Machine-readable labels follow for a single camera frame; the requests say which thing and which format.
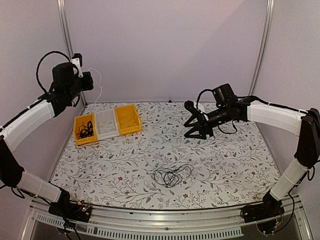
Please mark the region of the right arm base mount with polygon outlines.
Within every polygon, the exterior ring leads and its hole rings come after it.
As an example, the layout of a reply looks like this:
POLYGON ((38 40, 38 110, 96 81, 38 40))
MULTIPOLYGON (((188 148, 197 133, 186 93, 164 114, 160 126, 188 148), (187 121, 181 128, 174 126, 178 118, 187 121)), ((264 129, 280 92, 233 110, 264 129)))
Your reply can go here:
POLYGON ((276 200, 269 193, 262 198, 262 203, 247 204, 240 210, 245 223, 262 221, 257 229, 264 235, 274 234, 284 219, 284 207, 281 200, 276 200))

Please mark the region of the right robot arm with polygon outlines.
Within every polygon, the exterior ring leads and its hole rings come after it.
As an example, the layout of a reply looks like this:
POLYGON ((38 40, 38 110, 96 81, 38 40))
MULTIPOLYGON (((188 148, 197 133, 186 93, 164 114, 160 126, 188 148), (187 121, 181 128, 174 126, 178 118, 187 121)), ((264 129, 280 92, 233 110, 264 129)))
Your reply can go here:
POLYGON ((196 100, 187 100, 184 108, 191 114, 184 123, 189 128, 185 138, 205 140, 214 135, 214 128, 235 121, 265 125, 297 138, 293 159, 265 195, 270 199, 258 208, 262 218, 274 214, 277 202, 320 162, 320 112, 316 108, 297 109, 255 95, 238 96, 229 83, 202 90, 196 100))

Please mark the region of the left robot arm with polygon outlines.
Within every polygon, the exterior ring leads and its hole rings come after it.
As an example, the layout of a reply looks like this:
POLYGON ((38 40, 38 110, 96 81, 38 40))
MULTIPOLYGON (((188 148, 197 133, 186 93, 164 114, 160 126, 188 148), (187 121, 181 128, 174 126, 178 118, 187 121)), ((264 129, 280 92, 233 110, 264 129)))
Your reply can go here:
POLYGON ((65 193, 57 186, 26 171, 15 159, 13 152, 37 128, 57 117, 67 107, 75 106, 74 99, 83 91, 93 89, 90 72, 81 70, 79 58, 55 66, 52 70, 53 90, 44 93, 19 116, 0 128, 0 180, 6 187, 26 191, 35 197, 55 203, 63 216, 74 213, 74 205, 62 198, 65 193))

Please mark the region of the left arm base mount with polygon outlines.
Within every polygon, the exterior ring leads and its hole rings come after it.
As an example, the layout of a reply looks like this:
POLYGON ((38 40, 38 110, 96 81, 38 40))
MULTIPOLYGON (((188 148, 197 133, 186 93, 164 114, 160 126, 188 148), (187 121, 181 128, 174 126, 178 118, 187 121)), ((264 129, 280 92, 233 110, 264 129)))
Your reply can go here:
POLYGON ((50 204, 48 212, 62 218, 88 223, 92 213, 92 203, 70 200, 70 193, 60 188, 61 193, 57 202, 50 204))

